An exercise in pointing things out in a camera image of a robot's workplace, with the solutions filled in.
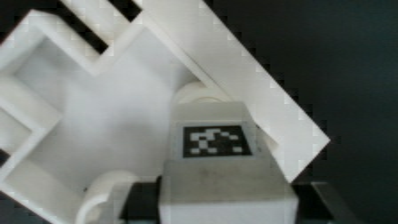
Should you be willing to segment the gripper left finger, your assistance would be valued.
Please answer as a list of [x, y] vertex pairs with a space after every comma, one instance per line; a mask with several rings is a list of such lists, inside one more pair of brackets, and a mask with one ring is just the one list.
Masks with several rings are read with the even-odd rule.
[[121, 210], [139, 180], [137, 175], [125, 170], [100, 175], [87, 188], [75, 224], [121, 224]]

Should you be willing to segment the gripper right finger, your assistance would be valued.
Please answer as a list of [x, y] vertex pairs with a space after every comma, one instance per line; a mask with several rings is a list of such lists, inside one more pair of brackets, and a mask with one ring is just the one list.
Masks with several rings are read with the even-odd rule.
[[332, 215], [331, 224], [363, 224], [332, 185], [327, 182], [313, 182], [311, 186]]

